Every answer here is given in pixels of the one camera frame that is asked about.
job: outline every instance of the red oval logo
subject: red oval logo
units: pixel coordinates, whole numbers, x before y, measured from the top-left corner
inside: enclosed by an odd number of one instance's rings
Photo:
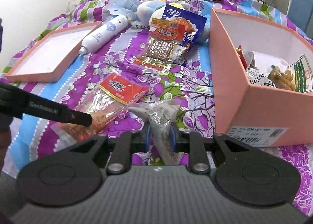
[[[175,40],[177,37],[177,33],[173,29],[167,27],[157,28],[155,33],[158,38],[166,41]]]

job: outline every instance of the blue heart logo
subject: blue heart logo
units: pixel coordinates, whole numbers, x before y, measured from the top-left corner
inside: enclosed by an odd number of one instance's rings
[[[106,30],[107,30],[107,31],[115,31],[115,30],[116,30],[115,24],[109,22],[109,23],[106,25]]]

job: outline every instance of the white oval logo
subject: white oval logo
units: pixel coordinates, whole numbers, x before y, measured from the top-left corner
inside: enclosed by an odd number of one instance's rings
[[[180,14],[178,11],[175,11],[173,9],[167,10],[167,13],[172,16],[178,16]]]

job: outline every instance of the barcode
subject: barcode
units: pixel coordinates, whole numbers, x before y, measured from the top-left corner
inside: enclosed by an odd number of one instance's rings
[[[262,138],[235,138],[240,142],[259,142]]]
[[[178,24],[170,22],[170,24],[168,25],[168,27],[169,27],[169,28],[178,29]]]
[[[270,135],[270,137],[277,137],[279,133],[281,133],[284,129],[276,129],[274,132]]]

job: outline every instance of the white aerosol can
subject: white aerosol can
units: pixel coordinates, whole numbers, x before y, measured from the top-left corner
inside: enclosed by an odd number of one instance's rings
[[[79,50],[80,55],[95,53],[103,47],[115,35],[123,31],[128,26],[128,19],[123,15],[118,15],[105,23],[89,35],[87,35]]]

